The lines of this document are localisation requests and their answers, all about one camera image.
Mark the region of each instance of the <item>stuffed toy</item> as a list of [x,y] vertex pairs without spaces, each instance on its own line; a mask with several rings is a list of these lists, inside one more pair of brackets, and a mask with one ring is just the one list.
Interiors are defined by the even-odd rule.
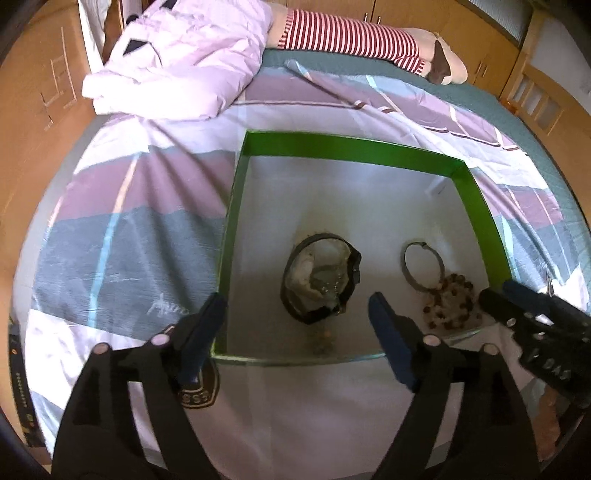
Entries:
[[269,3],[267,48],[328,51],[388,60],[436,85],[464,83],[466,66],[442,38],[420,28],[393,28]]

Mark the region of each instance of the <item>cabinet door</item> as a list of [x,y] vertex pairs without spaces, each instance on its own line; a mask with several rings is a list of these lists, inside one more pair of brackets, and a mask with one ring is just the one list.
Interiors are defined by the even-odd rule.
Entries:
[[369,21],[374,10],[374,0],[287,0],[287,6],[357,20],[363,20],[367,15]]
[[496,30],[478,15],[453,2],[441,36],[466,65],[468,82],[474,83],[484,68],[485,58],[496,34]]
[[372,21],[391,27],[422,28],[441,32],[455,0],[376,0]]
[[501,33],[495,32],[474,85],[498,97],[511,75],[518,56],[519,49]]

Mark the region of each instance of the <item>cardboard box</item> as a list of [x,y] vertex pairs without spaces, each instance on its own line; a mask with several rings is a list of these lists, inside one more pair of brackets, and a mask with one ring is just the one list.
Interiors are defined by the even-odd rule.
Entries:
[[[290,317],[279,297],[292,249],[321,232],[345,238],[362,255],[361,283],[346,313],[324,320],[336,332],[329,357],[306,354],[311,327]],[[477,291],[511,278],[491,213],[464,162],[379,141],[248,132],[220,264],[228,321],[213,357],[302,365],[383,355],[367,317],[374,291],[382,291],[398,313],[422,320],[424,294],[401,272],[401,251],[410,241],[433,246],[448,273],[465,274]],[[424,284],[434,284],[436,260],[424,255],[409,268]]]

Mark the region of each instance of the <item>red and white striped fabric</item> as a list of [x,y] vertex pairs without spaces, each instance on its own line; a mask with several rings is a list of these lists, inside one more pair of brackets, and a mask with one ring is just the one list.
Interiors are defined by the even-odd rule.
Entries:
[[297,9],[290,9],[277,48],[389,60],[416,74],[421,74],[425,65],[416,41],[400,28]]

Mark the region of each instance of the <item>bed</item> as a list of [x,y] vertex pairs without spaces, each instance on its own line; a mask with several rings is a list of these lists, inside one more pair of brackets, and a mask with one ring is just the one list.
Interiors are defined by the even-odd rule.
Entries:
[[[389,116],[392,104],[404,116]],[[99,117],[52,181],[21,255],[16,285],[23,289],[14,296],[50,451],[95,343],[139,345],[215,289],[236,153],[246,129],[270,128],[400,142],[467,161],[514,278],[543,290],[550,272],[559,294],[589,309],[584,218],[535,137],[494,97],[470,85],[433,86],[385,62],[268,51],[258,76],[220,117]],[[501,346],[535,416],[543,385],[517,365],[506,332],[490,327],[461,345],[479,348],[485,340]],[[187,410],[214,465],[228,478],[366,478],[410,395],[384,359],[289,369],[218,362],[215,403]],[[159,462],[141,390],[131,391],[145,451]],[[432,462],[445,456],[459,394],[452,392]],[[357,454],[343,458],[352,445]]]

